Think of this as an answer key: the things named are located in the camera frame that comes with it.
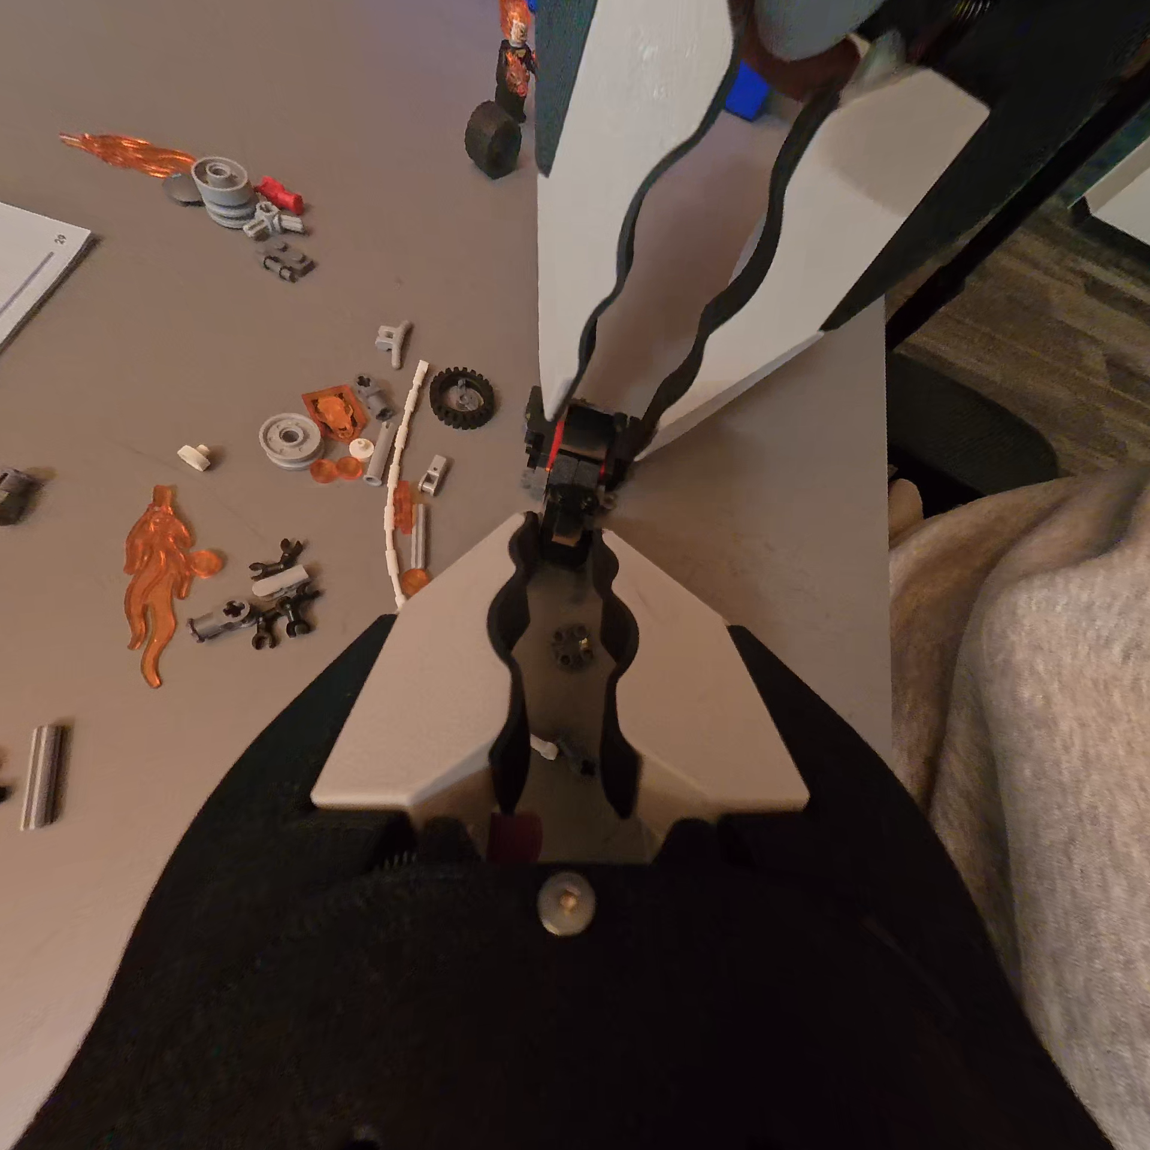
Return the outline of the person's right hand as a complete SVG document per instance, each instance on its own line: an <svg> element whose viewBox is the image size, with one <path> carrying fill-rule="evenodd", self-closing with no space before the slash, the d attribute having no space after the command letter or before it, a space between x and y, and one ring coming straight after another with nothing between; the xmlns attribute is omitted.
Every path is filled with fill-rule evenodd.
<svg viewBox="0 0 1150 1150"><path fill-rule="evenodd" d="M741 39L741 61L748 65L766 84L803 102L823 88L840 88L850 81L860 63L860 53L850 39L799 61L784 61L758 41L752 28L747 28Z"/></svg>

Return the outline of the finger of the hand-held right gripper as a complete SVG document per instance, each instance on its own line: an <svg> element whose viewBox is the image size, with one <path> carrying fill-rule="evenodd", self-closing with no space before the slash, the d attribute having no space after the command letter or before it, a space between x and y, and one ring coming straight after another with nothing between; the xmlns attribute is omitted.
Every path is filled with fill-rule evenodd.
<svg viewBox="0 0 1150 1150"><path fill-rule="evenodd" d="M639 208L713 124L733 71L725 2L537 10L539 395L557 421L633 262Z"/></svg>
<svg viewBox="0 0 1150 1150"><path fill-rule="evenodd" d="M784 192L780 247L739 313L707 341L694 386L651 456L821 339L825 321L940 180L989 110L911 69L829 116Z"/></svg>

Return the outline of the large orange lego flame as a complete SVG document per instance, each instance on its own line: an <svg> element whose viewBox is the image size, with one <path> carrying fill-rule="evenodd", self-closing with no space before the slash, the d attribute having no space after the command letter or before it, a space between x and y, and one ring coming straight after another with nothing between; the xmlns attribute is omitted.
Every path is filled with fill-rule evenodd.
<svg viewBox="0 0 1150 1150"><path fill-rule="evenodd" d="M175 603L187 599L197 579L211 579L222 568L222 554L195 548L173 489L154 485L123 544L127 648L138 654L140 677L150 689L162 687L160 656L175 634Z"/></svg>

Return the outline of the lego instruction booklet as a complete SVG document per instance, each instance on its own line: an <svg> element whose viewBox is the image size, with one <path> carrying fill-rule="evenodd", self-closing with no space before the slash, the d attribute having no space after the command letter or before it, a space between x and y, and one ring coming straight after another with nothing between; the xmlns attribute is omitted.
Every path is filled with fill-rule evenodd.
<svg viewBox="0 0 1150 1150"><path fill-rule="evenodd" d="M89 229L1 204L1 350L91 245Z"/></svg>

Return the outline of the thin orange lego flame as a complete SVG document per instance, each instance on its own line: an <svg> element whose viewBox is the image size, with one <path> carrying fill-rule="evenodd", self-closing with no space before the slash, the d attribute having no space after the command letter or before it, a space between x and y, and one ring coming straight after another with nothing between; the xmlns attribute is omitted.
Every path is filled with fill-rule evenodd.
<svg viewBox="0 0 1150 1150"><path fill-rule="evenodd" d="M121 137L115 133L58 133L62 145L82 151L95 161L166 180L175 174L191 174L195 157L185 151L158 147L146 139Z"/></svg>

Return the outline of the light grey lego beam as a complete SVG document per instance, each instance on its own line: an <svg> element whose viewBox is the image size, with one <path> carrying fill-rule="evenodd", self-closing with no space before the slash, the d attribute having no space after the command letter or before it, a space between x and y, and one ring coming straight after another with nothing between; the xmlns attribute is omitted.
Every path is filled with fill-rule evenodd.
<svg viewBox="0 0 1150 1150"><path fill-rule="evenodd" d="M64 724L37 726L33 730L21 804L21 832L42 830L56 820L66 742L68 726Z"/></svg>

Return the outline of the stacked grey lego rims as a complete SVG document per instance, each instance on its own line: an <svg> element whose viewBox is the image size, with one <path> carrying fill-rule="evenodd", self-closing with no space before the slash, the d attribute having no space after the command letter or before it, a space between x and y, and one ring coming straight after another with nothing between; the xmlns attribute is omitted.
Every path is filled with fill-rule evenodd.
<svg viewBox="0 0 1150 1150"><path fill-rule="evenodd" d="M256 192L242 165L222 157L193 161L191 180L209 219L240 231L254 219Z"/></svg>

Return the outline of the black lego motorcycle assembly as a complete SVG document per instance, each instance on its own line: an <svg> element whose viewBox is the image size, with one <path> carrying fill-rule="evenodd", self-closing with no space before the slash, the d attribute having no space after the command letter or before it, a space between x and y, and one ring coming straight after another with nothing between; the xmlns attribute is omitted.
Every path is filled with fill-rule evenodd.
<svg viewBox="0 0 1150 1150"><path fill-rule="evenodd" d="M539 556L567 569L582 568L592 530L614 509L616 489L631 460L619 444L635 417L574 399L549 421L541 388L527 392L524 409L526 480L539 489Z"/></svg>

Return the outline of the black lego tire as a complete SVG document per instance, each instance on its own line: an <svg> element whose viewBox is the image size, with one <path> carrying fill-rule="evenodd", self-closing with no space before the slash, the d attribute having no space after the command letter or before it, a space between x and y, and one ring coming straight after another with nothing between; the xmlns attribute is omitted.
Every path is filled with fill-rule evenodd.
<svg viewBox="0 0 1150 1150"><path fill-rule="evenodd" d="M451 366L428 384L428 407L439 425L451 431L479 431L496 413L492 384L475 370Z"/></svg>

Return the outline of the flame-head lego minifigure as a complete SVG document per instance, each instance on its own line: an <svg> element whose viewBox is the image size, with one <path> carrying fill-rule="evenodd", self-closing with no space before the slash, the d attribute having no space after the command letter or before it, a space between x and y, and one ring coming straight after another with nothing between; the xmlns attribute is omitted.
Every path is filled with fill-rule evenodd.
<svg viewBox="0 0 1150 1150"><path fill-rule="evenodd" d="M527 41L531 8L527 2L498 2L500 45L496 51L494 102L512 122L526 122L529 82L537 63Z"/></svg>

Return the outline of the grey technic lego connector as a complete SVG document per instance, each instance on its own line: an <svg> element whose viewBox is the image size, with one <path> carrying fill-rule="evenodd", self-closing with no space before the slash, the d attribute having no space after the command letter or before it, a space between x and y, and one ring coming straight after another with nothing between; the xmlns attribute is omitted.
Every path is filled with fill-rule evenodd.
<svg viewBox="0 0 1150 1150"><path fill-rule="evenodd" d="M228 599L211 613L189 618L185 628L197 644L205 644L254 626L256 614L256 607L250 601Z"/></svg>

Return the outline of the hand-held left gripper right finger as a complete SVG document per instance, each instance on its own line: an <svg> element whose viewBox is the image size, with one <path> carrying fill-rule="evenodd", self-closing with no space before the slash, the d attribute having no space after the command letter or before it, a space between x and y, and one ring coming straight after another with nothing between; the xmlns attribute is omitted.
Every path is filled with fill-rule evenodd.
<svg viewBox="0 0 1150 1150"><path fill-rule="evenodd" d="M621 818L717 820L807 806L725 620L610 530L592 540L606 683L598 773Z"/></svg>

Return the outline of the orange skull lego tile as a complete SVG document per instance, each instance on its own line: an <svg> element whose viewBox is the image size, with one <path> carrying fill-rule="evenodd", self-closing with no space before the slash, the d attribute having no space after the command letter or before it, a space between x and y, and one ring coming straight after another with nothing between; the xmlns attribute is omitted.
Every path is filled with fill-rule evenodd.
<svg viewBox="0 0 1150 1150"><path fill-rule="evenodd" d="M332 442L351 444L361 438L369 415L353 386L338 384L301 395L306 417L318 427L320 436Z"/></svg>

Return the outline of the light grey lego connector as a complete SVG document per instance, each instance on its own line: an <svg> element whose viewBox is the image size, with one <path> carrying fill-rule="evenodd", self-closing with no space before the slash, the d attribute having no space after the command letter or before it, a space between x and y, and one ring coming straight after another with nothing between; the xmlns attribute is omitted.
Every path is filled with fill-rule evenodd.
<svg viewBox="0 0 1150 1150"><path fill-rule="evenodd" d="M242 223L240 231L256 243L285 235L306 235L306 227L299 215L287 210L279 210L275 204L265 200L258 200L254 204L254 212L250 219Z"/></svg>

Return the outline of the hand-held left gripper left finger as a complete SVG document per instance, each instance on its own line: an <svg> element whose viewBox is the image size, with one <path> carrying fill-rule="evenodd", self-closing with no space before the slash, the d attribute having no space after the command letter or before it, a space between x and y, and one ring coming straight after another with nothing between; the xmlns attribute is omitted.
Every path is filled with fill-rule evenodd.
<svg viewBox="0 0 1150 1150"><path fill-rule="evenodd" d="M434 577L393 626L310 789L326 812L488 820L488 753L510 710L510 671L486 613L514 573L518 513Z"/></svg>

